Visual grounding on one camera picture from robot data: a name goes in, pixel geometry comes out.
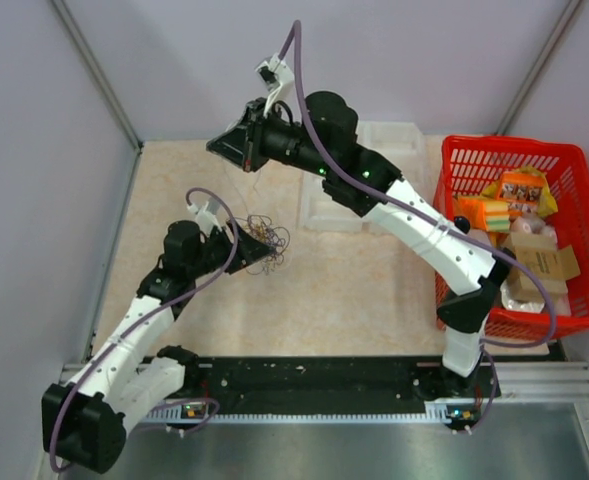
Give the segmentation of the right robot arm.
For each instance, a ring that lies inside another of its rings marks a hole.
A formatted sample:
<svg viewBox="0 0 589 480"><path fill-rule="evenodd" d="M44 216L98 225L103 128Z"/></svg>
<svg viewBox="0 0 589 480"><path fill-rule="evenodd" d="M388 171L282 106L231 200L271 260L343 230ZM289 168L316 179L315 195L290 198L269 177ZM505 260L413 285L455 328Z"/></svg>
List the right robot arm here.
<svg viewBox="0 0 589 480"><path fill-rule="evenodd" d="M394 235L428 263L449 291L437 312L445 323L441 384L461 396L478 380L481 338L513 257L462 232L419 195L401 170L359 143L359 117L330 91L305 97L301 119L287 104L265 98L245 105L240 119L206 144L245 172L273 160L317 175L335 203Z"/></svg>

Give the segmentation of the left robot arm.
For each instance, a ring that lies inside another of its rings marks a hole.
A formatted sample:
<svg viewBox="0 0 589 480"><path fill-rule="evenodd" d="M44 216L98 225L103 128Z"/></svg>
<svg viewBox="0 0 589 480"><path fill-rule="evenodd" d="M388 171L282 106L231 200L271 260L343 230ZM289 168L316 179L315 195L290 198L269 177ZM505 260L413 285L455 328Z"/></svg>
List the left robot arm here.
<svg viewBox="0 0 589 480"><path fill-rule="evenodd" d="M193 295L274 254L275 247L235 220L203 232L194 221L171 224L163 252L141 281L128 311L100 350L65 384L41 400L43 447L53 471L71 464L96 473L117 461L132 430L169 395L190 396L201 374L179 347L139 367L156 339L178 319Z"/></svg>

